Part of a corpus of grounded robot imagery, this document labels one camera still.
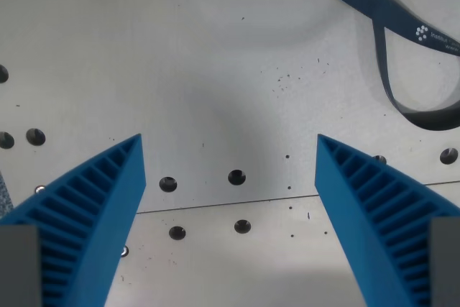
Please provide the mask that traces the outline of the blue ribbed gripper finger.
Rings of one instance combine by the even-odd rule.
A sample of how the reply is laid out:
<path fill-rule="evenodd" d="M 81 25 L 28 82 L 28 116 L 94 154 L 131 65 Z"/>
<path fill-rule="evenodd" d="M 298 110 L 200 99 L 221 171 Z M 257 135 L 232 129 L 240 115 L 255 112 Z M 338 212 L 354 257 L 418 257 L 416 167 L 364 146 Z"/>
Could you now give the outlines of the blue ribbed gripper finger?
<path fill-rule="evenodd" d="M 429 224 L 459 207 L 343 142 L 317 137 L 315 187 L 368 306 L 429 306 Z"/>
<path fill-rule="evenodd" d="M 142 136 L 136 134 L 1 219 L 37 227 L 44 306 L 104 306 L 145 188 Z"/>

